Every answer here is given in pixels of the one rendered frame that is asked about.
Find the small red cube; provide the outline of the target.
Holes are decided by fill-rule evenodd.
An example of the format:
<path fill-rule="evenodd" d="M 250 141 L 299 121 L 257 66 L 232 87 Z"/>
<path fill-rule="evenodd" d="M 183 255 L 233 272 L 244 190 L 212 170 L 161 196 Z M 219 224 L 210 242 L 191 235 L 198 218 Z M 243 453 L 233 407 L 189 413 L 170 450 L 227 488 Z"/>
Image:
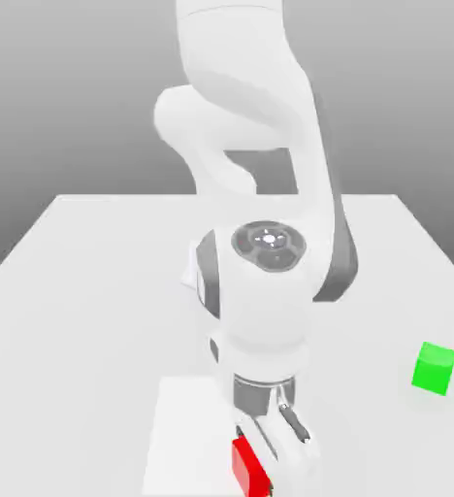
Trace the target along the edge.
<path fill-rule="evenodd" d="M 232 442 L 232 470 L 244 497 L 272 497 L 272 484 L 245 436 Z"/>

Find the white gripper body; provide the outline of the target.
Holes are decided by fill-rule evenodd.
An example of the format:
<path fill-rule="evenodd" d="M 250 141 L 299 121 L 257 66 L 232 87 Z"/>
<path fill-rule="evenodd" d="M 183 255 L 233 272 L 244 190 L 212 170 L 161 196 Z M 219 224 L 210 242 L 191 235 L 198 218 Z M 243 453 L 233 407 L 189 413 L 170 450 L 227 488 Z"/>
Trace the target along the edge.
<path fill-rule="evenodd" d="M 235 428 L 236 438 L 247 438 L 268 475 L 272 497 L 322 497 L 319 448 L 294 411 L 259 417 L 236 411 Z"/>

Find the small green cube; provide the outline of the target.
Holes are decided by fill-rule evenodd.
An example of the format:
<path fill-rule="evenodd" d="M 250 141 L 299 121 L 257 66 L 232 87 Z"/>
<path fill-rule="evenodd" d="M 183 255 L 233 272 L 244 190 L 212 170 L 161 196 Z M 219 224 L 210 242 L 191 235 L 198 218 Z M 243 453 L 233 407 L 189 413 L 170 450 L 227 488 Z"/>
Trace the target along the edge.
<path fill-rule="evenodd" d="M 411 384 L 445 396 L 454 368 L 454 349 L 424 342 L 418 353 Z"/>

